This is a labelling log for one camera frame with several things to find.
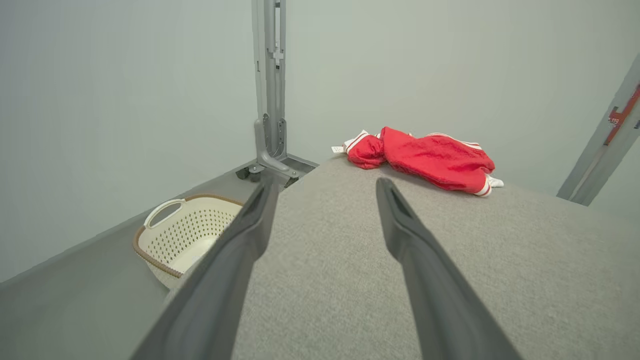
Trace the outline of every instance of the laundry basket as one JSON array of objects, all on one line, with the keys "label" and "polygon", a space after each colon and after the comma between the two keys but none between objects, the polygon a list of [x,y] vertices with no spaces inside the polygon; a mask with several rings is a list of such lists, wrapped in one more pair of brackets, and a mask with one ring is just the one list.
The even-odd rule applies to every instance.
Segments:
[{"label": "laundry basket", "polygon": [[[171,205],[180,207],[152,224]],[[173,199],[151,211],[133,239],[133,249],[167,288],[210,248],[236,217],[242,203],[215,195]]]}]

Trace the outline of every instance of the white wall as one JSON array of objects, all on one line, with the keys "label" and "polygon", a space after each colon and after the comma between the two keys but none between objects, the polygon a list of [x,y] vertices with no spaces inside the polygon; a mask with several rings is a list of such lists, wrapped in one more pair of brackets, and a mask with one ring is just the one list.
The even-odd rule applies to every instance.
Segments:
[{"label": "white wall", "polygon": [[360,130],[479,142],[555,195],[640,51],[637,0],[287,3],[288,151]]},{"label": "white wall", "polygon": [[250,161],[256,116],[249,0],[2,1],[0,281]]},{"label": "white wall", "polygon": [[640,221],[639,179],[640,140],[636,139],[589,207],[637,224]]}]

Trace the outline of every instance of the white stripe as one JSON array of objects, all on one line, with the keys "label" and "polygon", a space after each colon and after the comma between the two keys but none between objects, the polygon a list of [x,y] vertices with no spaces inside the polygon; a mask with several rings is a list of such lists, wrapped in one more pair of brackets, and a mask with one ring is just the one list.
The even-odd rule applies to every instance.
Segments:
[{"label": "white stripe", "polygon": [[351,139],[351,140],[347,140],[344,142],[343,146],[347,152],[347,154],[349,154],[349,151],[357,144],[359,143],[362,139],[364,139],[365,137],[367,137],[369,133],[367,131],[362,130],[360,132],[360,134],[358,134],[358,136],[356,136],[355,138]]},{"label": "white stripe", "polygon": [[477,143],[475,143],[475,142],[461,142],[460,140],[455,139],[455,138],[453,138],[453,137],[451,137],[451,136],[449,136],[449,135],[447,135],[447,134],[443,134],[443,133],[431,133],[431,134],[428,134],[427,136],[432,136],[432,135],[436,135],[436,136],[438,136],[438,135],[440,135],[440,136],[446,136],[446,137],[448,137],[448,138],[451,138],[451,139],[453,139],[453,140],[456,140],[456,141],[457,141],[457,142],[459,142],[459,143],[465,144],[465,145],[466,145],[466,146],[468,146],[468,147],[472,147],[472,148],[477,149],[477,150],[482,150],[482,148],[480,147],[480,145],[478,145],[478,144],[477,144]]},{"label": "white stripe", "polygon": [[482,190],[478,191],[477,193],[474,193],[474,195],[478,195],[480,197],[487,197],[487,196],[489,196],[489,194],[491,194],[491,186],[489,185],[489,181],[485,177],[484,178],[484,186],[482,187]]}]

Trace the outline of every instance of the basket handle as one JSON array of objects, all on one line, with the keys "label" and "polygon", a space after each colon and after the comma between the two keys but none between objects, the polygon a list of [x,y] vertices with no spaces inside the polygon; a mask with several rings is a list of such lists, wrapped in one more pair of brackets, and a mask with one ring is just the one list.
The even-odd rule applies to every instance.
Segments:
[{"label": "basket handle", "polygon": [[[174,216],[178,211],[180,211],[180,209],[182,209],[182,205],[186,204],[186,200],[184,199],[172,199],[166,202],[163,202],[162,204],[158,205],[157,208],[155,208],[153,211],[151,211],[151,214],[149,214],[149,216],[147,216],[147,218],[145,219],[145,229],[153,229],[154,227],[162,224],[166,219]],[[174,205],[174,204],[180,204],[180,207],[177,208],[173,213],[170,213],[169,215],[167,215],[164,219],[158,221],[157,223],[155,223],[153,226],[151,226],[151,220],[153,220],[156,215],[158,215],[158,213],[160,213],[160,211],[166,209],[167,207]]]}]

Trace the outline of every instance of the gray fabric surface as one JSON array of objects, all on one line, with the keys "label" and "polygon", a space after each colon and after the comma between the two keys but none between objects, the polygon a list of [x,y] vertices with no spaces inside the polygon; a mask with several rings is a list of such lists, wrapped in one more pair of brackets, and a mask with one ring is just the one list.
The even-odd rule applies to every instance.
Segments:
[{"label": "gray fabric surface", "polygon": [[640,231],[507,184],[445,192],[330,160],[280,194],[235,359],[420,359],[375,181],[393,179],[526,359],[637,359]]}]

